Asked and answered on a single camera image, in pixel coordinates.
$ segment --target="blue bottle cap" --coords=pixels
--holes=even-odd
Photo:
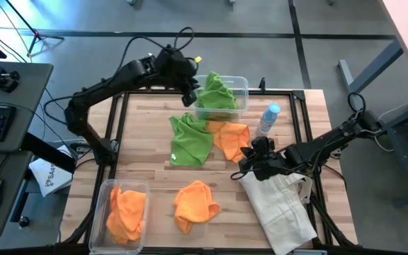
[[[271,113],[279,114],[281,112],[281,107],[277,103],[271,103],[268,105],[268,110]]]

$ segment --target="gray desk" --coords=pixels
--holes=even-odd
[[[0,62],[0,67],[7,72],[17,71],[21,76],[20,84],[15,91],[10,94],[0,91],[0,102],[13,103],[35,111],[47,86],[53,66],[51,64]],[[6,153],[10,153],[0,171],[0,178],[4,180],[3,201],[0,206],[0,236],[33,155],[32,152],[19,151],[23,139],[27,137],[26,132],[32,119],[33,114],[30,111],[17,108],[6,139],[0,142],[0,163]]]
[[[26,64],[0,62],[7,72],[20,73],[20,84],[12,93],[0,91],[0,102],[14,103],[35,112],[47,86],[53,70],[51,64]],[[20,149],[24,134],[28,131],[34,114],[29,110],[17,108],[15,118],[7,132],[6,138],[0,142],[0,152],[15,152]]]

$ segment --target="microfiber cloth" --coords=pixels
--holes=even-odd
[[[207,222],[220,211],[220,206],[212,201],[209,186],[201,181],[182,188],[174,199],[174,207],[174,222],[184,234],[191,231],[193,223]]]
[[[120,188],[111,191],[111,213],[106,220],[113,240],[126,244],[130,240],[139,241],[142,231],[142,217],[145,211],[146,194],[125,191]]]
[[[198,105],[201,108],[237,109],[236,98],[227,88],[220,75],[210,72],[205,80],[205,87],[198,94]]]
[[[212,149],[212,133],[206,120],[197,120],[191,113],[181,118],[169,118],[174,131],[171,141],[171,164],[175,166],[202,166]]]
[[[230,122],[209,121],[207,130],[213,134],[213,144],[221,149],[227,160],[239,162],[244,157],[240,147],[248,147],[247,125]]]

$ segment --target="floor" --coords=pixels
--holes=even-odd
[[[289,3],[295,3],[298,27],[291,22],[294,15],[291,17]],[[39,52],[34,62],[49,62],[55,66],[48,84],[54,97],[70,95],[83,86],[95,84],[101,77],[110,76],[120,61],[127,38],[115,34],[111,37],[91,35],[164,32],[157,34],[155,40],[171,43],[173,38],[168,38],[168,33],[192,26],[196,32],[218,33],[216,35],[221,37],[196,38],[184,50],[186,55],[203,58],[201,74],[215,70],[243,76],[252,87],[257,87],[265,77],[268,88],[323,89],[333,126],[351,114],[336,69],[337,61],[347,60],[355,76],[391,42],[380,35],[395,34],[376,0],[338,0],[334,6],[328,6],[325,0],[237,0],[233,7],[223,0],[144,0],[134,8],[124,0],[18,0],[13,4],[37,29],[68,32],[65,41],[47,39],[34,50]],[[26,28],[13,12],[9,15],[18,28]],[[0,12],[0,28],[10,27]],[[333,39],[297,41],[294,33],[298,33],[298,28],[302,34],[313,35],[307,38],[326,35]],[[76,31],[94,33],[78,37],[80,33]],[[237,33],[257,34],[242,38]],[[330,36],[341,34],[379,36],[373,37],[375,40]],[[13,30],[0,29],[0,37],[15,50],[25,52]],[[31,40],[28,36],[23,38],[27,43]],[[301,43],[302,48],[297,48],[297,43]],[[130,46],[127,60],[158,51],[150,43],[136,41]],[[368,108],[377,115],[406,103],[407,58],[400,57],[362,94]],[[42,102],[48,98],[44,95]],[[60,114],[55,106],[51,107]],[[391,113],[385,119],[400,112]],[[74,138],[65,127],[48,123],[64,139]],[[40,136],[43,124],[34,120],[30,131]],[[48,130],[45,140],[57,138]],[[356,140],[344,150],[341,167],[360,244],[372,249],[408,252],[408,207],[397,209],[392,205],[394,198],[408,194],[405,175],[395,155],[382,151],[371,141]],[[30,195],[23,214],[32,218],[32,225],[18,229],[17,224],[8,223],[0,238],[0,249],[54,243],[66,199],[60,195],[47,198]]]

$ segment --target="table leg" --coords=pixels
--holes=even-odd
[[[398,40],[390,43],[355,79],[353,79],[346,60],[340,59],[338,68],[344,82],[344,86],[349,93],[360,93],[375,78],[385,71],[404,51]],[[351,99],[351,104],[355,109],[362,109],[363,104],[358,96]]]

